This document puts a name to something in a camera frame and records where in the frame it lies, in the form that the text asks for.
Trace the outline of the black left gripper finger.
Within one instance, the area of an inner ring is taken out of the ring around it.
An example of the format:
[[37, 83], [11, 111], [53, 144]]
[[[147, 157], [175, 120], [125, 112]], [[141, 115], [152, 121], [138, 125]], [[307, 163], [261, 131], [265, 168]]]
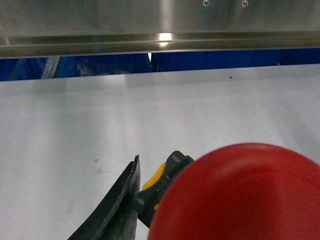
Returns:
[[134, 240], [138, 213], [132, 202], [140, 191], [140, 158], [135, 156], [70, 240]]

